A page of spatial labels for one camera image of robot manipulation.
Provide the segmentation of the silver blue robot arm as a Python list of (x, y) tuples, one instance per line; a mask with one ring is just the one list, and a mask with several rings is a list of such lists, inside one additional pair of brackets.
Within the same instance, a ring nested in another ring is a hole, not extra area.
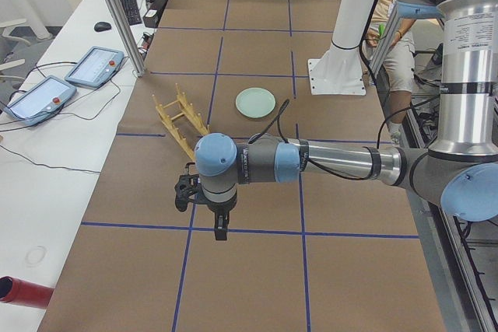
[(380, 180), (404, 188), (469, 222), (497, 214), (497, 0), (398, 0), (395, 13), (444, 18), (437, 139), (427, 149), (352, 148), (255, 135), (244, 143), (213, 133), (195, 147), (197, 173), (175, 187), (176, 207), (204, 204), (218, 240), (227, 236), (241, 184), (294, 181), (302, 172), (347, 180)]

